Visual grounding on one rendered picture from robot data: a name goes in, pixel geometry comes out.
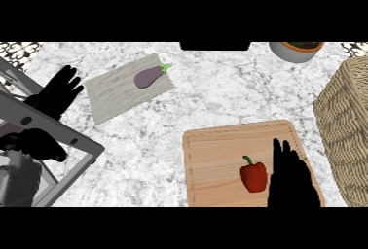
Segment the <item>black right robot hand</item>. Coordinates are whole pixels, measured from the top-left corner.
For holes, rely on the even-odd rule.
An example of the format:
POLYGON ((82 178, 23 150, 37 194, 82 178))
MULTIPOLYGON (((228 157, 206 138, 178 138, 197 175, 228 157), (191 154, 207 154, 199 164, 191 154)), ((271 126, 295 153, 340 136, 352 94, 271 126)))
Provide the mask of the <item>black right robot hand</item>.
POLYGON ((268 206, 274 208, 317 208, 320 195, 312 184, 306 162, 290 148, 287 140, 274 139, 274 173, 271 176, 268 206))

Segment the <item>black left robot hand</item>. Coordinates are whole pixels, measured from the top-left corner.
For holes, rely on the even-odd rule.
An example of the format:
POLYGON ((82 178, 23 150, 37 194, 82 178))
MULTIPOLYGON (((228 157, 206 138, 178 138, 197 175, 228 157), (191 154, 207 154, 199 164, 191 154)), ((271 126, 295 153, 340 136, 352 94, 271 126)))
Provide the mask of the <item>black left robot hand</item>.
MULTIPOLYGON (((77 69, 67 65, 54 76, 39 94, 32 95, 24 104, 46 114, 57 121, 61 120, 83 86, 79 85, 80 77, 77 69)), ((49 133, 39 129, 26 129, 23 132, 11 132, 0 137, 0 150, 15 150, 30 155, 37 160, 67 159, 67 151, 49 133)))

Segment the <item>red bell pepper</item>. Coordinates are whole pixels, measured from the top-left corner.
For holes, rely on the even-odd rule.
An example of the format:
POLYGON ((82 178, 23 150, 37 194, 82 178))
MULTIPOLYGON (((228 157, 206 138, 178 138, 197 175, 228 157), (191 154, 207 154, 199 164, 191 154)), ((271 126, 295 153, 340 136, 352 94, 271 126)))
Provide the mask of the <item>red bell pepper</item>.
POLYGON ((247 165, 240 168, 241 183, 252 193, 261 193, 268 186, 267 166, 262 162, 253 162, 250 156, 244 156, 243 159, 247 165))

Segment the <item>pale wooden cutting board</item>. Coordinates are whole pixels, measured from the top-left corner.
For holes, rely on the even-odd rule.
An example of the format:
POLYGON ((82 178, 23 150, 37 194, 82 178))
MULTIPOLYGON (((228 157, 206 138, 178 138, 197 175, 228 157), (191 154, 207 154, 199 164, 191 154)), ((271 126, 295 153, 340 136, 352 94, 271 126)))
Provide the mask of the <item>pale wooden cutting board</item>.
POLYGON ((188 206, 267 207, 269 190, 252 193, 241 183, 240 169, 249 156, 274 174, 274 139, 289 141, 299 158, 308 157, 293 123, 277 120, 190 130, 184 134, 184 165, 188 206))

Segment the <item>tan wicker basket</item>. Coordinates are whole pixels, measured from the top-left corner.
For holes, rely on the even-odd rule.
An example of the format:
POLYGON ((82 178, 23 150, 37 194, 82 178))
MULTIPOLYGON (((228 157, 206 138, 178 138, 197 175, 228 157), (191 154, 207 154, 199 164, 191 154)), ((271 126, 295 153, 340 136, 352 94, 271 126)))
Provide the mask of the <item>tan wicker basket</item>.
POLYGON ((342 63, 314 113, 342 198, 368 206, 368 56, 342 63))

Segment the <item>grey woven placemat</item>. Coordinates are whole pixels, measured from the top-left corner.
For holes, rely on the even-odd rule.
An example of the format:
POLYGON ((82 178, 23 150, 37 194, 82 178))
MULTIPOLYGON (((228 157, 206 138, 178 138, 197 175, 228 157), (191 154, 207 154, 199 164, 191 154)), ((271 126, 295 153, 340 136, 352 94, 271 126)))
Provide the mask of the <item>grey woven placemat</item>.
POLYGON ((86 81, 94 120, 98 125, 175 88, 168 71, 169 66, 154 53, 86 81), (151 86, 141 89, 134 78, 141 71, 154 67, 160 68, 163 75, 151 86))

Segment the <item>purple eggplant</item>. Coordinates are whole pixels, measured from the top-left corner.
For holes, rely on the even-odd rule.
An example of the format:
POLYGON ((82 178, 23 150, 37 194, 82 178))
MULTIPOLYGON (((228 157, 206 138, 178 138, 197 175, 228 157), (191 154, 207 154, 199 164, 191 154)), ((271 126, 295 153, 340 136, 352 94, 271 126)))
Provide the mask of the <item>purple eggplant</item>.
POLYGON ((170 67, 172 64, 160 64, 159 66, 142 70, 134 77, 135 85, 141 89, 148 88, 156 80, 168 73, 170 67))

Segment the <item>grey round planter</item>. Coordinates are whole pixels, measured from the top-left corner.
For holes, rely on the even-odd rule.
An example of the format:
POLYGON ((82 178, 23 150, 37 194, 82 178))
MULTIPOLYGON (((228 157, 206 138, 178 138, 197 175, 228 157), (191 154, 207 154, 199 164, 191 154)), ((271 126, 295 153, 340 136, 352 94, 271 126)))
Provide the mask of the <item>grey round planter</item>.
POLYGON ((326 43, 318 42, 314 48, 302 48, 290 42, 271 42, 269 47, 275 56, 287 62, 305 63, 321 51, 326 43))

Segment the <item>orange pot with plant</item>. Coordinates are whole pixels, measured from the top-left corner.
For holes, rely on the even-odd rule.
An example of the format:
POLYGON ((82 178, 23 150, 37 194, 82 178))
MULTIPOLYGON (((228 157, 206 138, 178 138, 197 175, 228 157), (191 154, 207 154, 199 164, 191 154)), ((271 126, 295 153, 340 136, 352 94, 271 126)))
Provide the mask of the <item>orange pot with plant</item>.
POLYGON ((315 53, 323 49, 326 43, 324 42, 283 42, 283 45, 296 52, 315 53))

